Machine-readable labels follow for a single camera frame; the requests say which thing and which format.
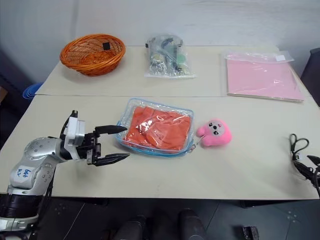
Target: pink paper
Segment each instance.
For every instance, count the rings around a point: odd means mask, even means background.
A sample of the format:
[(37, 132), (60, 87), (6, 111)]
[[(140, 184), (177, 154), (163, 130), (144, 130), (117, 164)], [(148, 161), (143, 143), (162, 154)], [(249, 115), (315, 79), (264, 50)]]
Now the pink paper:
[(227, 60), (228, 94), (303, 101), (288, 63)]

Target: plastic bag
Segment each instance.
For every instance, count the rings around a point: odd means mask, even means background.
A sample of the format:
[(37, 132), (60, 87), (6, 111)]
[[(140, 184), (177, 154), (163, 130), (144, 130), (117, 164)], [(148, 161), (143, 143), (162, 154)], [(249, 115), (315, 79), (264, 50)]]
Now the plastic bag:
[(175, 157), (185, 154), (193, 143), (194, 113), (139, 98), (129, 100), (118, 125), (128, 128), (115, 137), (135, 151)]
[(183, 40), (175, 35), (153, 36), (145, 44), (148, 49), (146, 77), (194, 78), (187, 60)]
[(288, 62), (281, 52), (226, 52), (227, 95), (301, 102), (304, 100)]

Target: black tag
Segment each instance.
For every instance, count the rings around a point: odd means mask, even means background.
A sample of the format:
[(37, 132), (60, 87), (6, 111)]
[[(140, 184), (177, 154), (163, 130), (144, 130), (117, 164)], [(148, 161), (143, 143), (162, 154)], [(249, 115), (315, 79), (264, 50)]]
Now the black tag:
[(104, 42), (102, 43), (103, 50), (110, 50), (110, 42)]

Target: pink plush toy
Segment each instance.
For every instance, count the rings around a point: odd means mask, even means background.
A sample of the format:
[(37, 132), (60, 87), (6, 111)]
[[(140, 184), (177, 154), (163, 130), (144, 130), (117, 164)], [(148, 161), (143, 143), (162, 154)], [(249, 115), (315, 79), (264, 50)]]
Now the pink plush toy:
[(228, 126), (220, 119), (212, 119), (204, 126), (199, 127), (196, 135), (202, 138), (202, 144), (206, 147), (224, 145), (231, 141), (232, 135)]

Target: robotic arm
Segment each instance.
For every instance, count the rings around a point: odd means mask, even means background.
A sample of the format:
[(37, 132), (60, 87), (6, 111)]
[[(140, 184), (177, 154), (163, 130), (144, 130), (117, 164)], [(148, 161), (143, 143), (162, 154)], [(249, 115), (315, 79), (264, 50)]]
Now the robotic arm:
[(57, 164), (68, 160), (86, 161), (88, 165), (114, 164), (129, 153), (115, 153), (101, 157), (100, 134), (116, 134), (126, 127), (97, 126), (85, 134), (85, 122), (78, 120), (73, 110), (61, 130), (60, 138), (40, 137), (24, 149), (21, 161), (10, 173), (7, 194), (0, 198), (0, 232), (23, 231), (32, 228), (39, 218), (39, 207), (51, 195)]

